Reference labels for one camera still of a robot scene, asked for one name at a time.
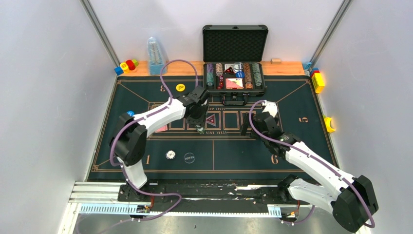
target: blue poker chip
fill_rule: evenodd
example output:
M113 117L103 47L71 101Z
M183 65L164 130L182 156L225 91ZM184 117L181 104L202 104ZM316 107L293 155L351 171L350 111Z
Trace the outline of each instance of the blue poker chip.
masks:
M244 77L245 77L245 73L244 73L244 72L237 72L237 73L235 73L235 77L244 78Z

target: white wall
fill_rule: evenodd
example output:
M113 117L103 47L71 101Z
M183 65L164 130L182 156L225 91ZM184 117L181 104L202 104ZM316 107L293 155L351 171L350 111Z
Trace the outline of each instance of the white wall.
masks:
M113 65L78 0L0 9L0 233L53 234L91 160Z
M91 0L120 60L147 60L157 37L169 59L203 60L206 24L265 24L263 60L308 62L342 0Z
M316 64L340 165L373 182L374 234L413 229L412 12L407 0L353 1Z

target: poker chip case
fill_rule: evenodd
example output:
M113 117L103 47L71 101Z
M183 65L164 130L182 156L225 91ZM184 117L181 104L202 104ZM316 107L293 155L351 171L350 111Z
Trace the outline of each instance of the poker chip case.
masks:
M263 69L259 64L263 58L268 35L268 28L265 25L206 25L202 29L202 34L205 62L204 87L213 97L221 97L224 105L245 105L248 97L265 94ZM234 85L231 85L232 88L227 87L226 82L231 82L237 76L226 73L225 67L231 67L234 72L244 73L242 87L233 88ZM220 84L221 72L223 84Z

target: poker mat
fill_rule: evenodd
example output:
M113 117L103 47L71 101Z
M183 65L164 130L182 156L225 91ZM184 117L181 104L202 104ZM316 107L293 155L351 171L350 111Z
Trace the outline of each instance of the poker mat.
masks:
M168 124L167 131L153 133L142 159L148 179L282 179L289 174L310 178L298 167L272 155L259 140L241 136L244 113L261 99L276 102L284 132L298 136L322 158L337 166L320 106L308 76L264 76L267 90L249 98L245 106L224 106L218 97L209 99L206 132L199 134L185 119ZM164 77L174 95L178 84L188 92L195 76ZM109 142L119 116L127 111L146 112L168 100L159 77L117 78L103 130L88 174L88 181L124 180L119 167L109 162ZM255 112L262 111L256 107ZM173 150L174 159L166 153Z

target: concrete floor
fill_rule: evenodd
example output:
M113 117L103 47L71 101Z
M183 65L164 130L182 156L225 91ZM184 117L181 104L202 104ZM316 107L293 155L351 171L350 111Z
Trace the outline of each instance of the concrete floor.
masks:
M300 218L309 212L300 209ZM130 219L127 215L89 214L82 215L79 222L81 234L97 234L105 228ZM173 217L165 216L146 222L127 222L120 224L106 234L349 234L324 210L316 209L303 224L293 227L281 224L273 218L222 218L222 217Z

